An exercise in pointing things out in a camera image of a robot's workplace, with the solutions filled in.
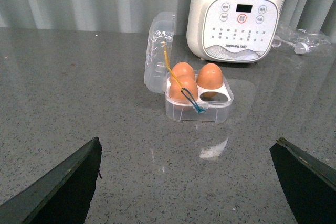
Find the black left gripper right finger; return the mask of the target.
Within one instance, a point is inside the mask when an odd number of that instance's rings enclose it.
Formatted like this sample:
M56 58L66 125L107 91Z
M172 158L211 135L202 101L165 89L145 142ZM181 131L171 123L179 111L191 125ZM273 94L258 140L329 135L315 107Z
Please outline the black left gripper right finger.
M335 223L335 169L283 137L270 153L297 223Z

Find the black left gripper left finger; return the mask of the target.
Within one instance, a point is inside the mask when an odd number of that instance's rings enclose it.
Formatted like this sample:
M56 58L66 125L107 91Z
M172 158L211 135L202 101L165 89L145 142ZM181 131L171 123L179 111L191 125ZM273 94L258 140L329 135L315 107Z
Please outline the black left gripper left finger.
M94 137L1 205L1 223L84 223L100 175L102 146Z

